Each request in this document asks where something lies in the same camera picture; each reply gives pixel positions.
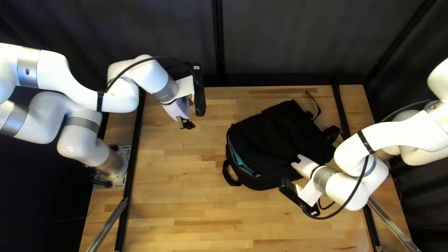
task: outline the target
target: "black strap buckle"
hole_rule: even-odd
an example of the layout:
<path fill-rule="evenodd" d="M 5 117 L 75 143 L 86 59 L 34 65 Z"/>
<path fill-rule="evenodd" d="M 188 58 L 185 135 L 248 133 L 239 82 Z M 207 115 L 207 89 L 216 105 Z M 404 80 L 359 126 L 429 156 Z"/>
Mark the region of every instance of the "black strap buckle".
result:
<path fill-rule="evenodd" d="M 97 95 L 98 95 L 98 99 L 96 100 L 96 111 L 101 112 L 101 109 L 103 108 L 104 91 L 98 90 Z"/>

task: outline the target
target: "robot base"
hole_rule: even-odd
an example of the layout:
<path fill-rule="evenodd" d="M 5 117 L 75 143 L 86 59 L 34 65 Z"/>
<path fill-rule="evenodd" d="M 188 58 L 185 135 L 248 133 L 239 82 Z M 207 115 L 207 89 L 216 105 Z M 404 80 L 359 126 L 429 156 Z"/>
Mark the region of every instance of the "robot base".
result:
<path fill-rule="evenodd" d="M 129 156 L 131 154 L 131 146 L 118 146 L 118 151 L 116 151 L 116 153 L 121 156 L 121 158 L 123 158 L 123 162 L 124 162 L 124 166 L 125 166 L 125 170 L 126 172 L 120 176 L 118 179 L 111 181 L 112 183 L 112 187 L 111 188 L 106 188 L 103 185 L 97 185 L 94 184 L 93 185 L 93 189 L 98 189 L 98 190 L 102 190 L 102 189 L 121 189 L 125 187 L 125 183 L 126 183 L 126 175 L 127 175 L 127 170 L 128 170 L 128 162 L 129 162 Z M 95 180 L 100 180 L 100 181 L 108 181 L 107 179 L 103 178 L 102 174 L 97 174 L 94 177 Z"/>

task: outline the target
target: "black backdrop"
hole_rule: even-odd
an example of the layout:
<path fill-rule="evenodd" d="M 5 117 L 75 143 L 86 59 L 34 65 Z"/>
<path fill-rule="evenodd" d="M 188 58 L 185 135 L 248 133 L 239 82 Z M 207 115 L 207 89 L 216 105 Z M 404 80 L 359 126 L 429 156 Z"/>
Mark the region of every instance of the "black backdrop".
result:
<path fill-rule="evenodd" d="M 230 84 L 326 84 L 331 77 L 342 84 L 362 83 L 423 2 L 224 1 L 227 73 L 246 77 Z M 366 83 L 376 120 L 432 96 L 425 78 L 448 57 L 447 6 L 439 0 L 379 75 Z M 91 89 L 104 88 L 111 63 L 144 53 L 200 62 L 212 77 L 206 86 L 220 84 L 213 78 L 211 1 L 5 0 L 0 3 L 0 42 L 64 54 L 74 77 Z M 174 76 L 183 73 L 168 62 L 161 64 Z M 263 82 L 266 74 L 274 74 L 273 81 Z M 32 95 L 29 89 L 17 89 L 12 100 L 27 104 Z M 2 184 L 8 196 L 0 209 L 4 248 L 76 251 L 91 190 L 86 171 L 60 157 L 56 141 L 36 145 L 0 139 L 8 178 Z"/>

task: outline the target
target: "metal rail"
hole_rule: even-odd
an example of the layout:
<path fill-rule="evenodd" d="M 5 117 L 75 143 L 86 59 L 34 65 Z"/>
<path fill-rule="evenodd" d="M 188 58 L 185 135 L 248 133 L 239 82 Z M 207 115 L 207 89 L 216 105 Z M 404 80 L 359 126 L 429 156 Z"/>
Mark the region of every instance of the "metal rail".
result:
<path fill-rule="evenodd" d="M 369 198 L 367 204 L 378 214 L 378 216 L 384 221 L 384 223 L 386 223 L 389 230 L 397 237 L 397 239 L 401 242 L 401 244 L 403 244 L 403 246 L 405 246 L 411 252 L 422 252 L 373 199 Z"/>
<path fill-rule="evenodd" d="M 104 238 L 106 238 L 106 235 L 109 233 L 113 224 L 116 222 L 116 220 L 121 215 L 121 213 L 123 212 L 123 210 L 127 205 L 128 205 L 128 197 L 125 197 L 116 206 L 115 210 L 113 210 L 111 216 L 109 216 L 109 219 L 106 221 L 106 223 L 101 228 L 99 233 L 95 236 L 95 238 L 93 238 L 93 241 L 92 243 L 90 243 L 90 246 L 86 252 L 96 252 L 99 249 L 101 243 L 103 243 L 104 241 Z"/>

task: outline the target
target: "black cable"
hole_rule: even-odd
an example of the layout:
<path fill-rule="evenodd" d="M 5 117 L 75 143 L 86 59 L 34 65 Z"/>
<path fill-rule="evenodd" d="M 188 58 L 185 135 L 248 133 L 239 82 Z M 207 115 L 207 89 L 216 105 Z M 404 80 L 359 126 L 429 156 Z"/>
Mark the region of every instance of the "black cable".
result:
<path fill-rule="evenodd" d="M 334 204 L 335 204 L 336 202 L 331 202 L 328 206 L 326 206 L 326 207 L 322 207 L 322 205 L 320 204 L 320 198 L 317 200 L 317 205 L 319 206 L 319 208 L 321 209 L 321 210 L 327 210 L 327 209 L 329 209 L 331 206 L 333 206 Z"/>
<path fill-rule="evenodd" d="M 114 78 L 114 80 L 112 80 L 112 82 L 111 82 L 111 83 L 109 84 L 109 86 L 106 88 L 106 90 L 104 91 L 104 93 L 107 93 L 107 92 L 109 91 L 109 89 L 112 87 L 112 85 L 116 82 L 116 80 L 118 80 L 118 78 L 120 78 L 120 77 L 121 77 L 124 73 L 126 73 L 129 69 L 131 69 L 131 68 L 135 67 L 136 65 L 139 65 L 139 64 L 141 64 L 141 63 L 143 63 L 143 62 L 151 61 L 151 60 L 155 60 L 155 59 L 167 59 L 167 60 L 172 60 L 172 61 L 177 61 L 177 62 L 179 62 L 179 63 L 182 63 L 182 64 L 185 65 L 185 66 L 188 68 L 188 70 L 191 72 L 191 74 L 193 75 L 193 78 L 194 78 L 194 81 L 195 81 L 196 85 L 198 85 L 198 78 L 196 78 L 196 75 L 194 74 L 193 70 L 191 70 L 191 68 L 190 68 L 190 66 L 187 64 L 187 62 L 178 60 L 178 59 L 176 59 L 176 58 L 171 58 L 171 57 L 154 56 L 154 57 L 151 57 L 151 58 L 147 58 L 147 59 L 143 59 L 143 60 L 137 61 L 137 62 L 133 63 L 132 65 L 126 67 L 123 71 L 121 71 L 121 72 Z"/>
<path fill-rule="evenodd" d="M 391 117 L 397 115 L 397 114 L 400 113 L 400 112 L 405 111 L 406 109 L 408 109 L 408 108 L 410 108 L 410 107 L 413 107 L 413 106 L 416 106 L 416 105 L 420 105 L 420 104 L 423 104 L 423 103 L 428 103 L 428 102 L 431 102 L 431 101 L 436 101 L 436 100 L 438 100 L 438 99 L 427 99 L 427 100 L 422 100 L 422 101 L 419 101 L 419 102 L 416 102 L 416 103 L 412 103 L 412 104 L 407 105 L 407 106 L 405 106 L 405 107 L 403 107 L 403 108 L 401 108 L 401 109 L 395 110 L 394 112 L 392 112 L 390 115 L 386 116 L 386 117 L 385 117 L 383 120 L 381 120 L 380 122 L 385 122 L 385 121 L 389 120 Z"/>
<path fill-rule="evenodd" d="M 333 213 L 331 213 L 331 214 L 329 214 L 329 215 L 327 215 L 327 216 L 324 216 L 324 217 L 315 217 L 315 216 L 312 216 L 311 214 L 309 214 L 309 213 L 307 213 L 307 212 L 304 212 L 304 213 L 305 213 L 308 217 L 310 217 L 310 218 L 312 218 L 312 219 L 315 219 L 315 220 L 325 220 L 325 219 L 329 219 L 329 218 L 331 218 L 331 217 L 337 215 L 340 211 L 342 211 L 342 209 L 344 209 L 344 207 L 345 207 L 345 206 L 350 202 L 350 200 L 353 198 L 353 195 L 355 195 L 355 192 L 356 192 L 356 190 L 358 189 L 359 184 L 361 184 L 362 178 L 364 177 L 364 173 L 366 172 L 367 162 L 368 162 L 368 160 L 369 160 L 369 156 L 370 156 L 370 155 L 366 156 L 366 159 L 364 160 L 364 166 L 363 166 L 363 168 L 362 168 L 361 175 L 360 175 L 359 178 L 358 178 L 358 182 L 356 182 L 355 188 L 353 188 L 352 193 L 350 194 L 350 196 L 348 197 L 348 199 L 342 204 L 342 206 L 340 206 L 340 207 L 339 207 L 336 211 L 334 211 Z"/>

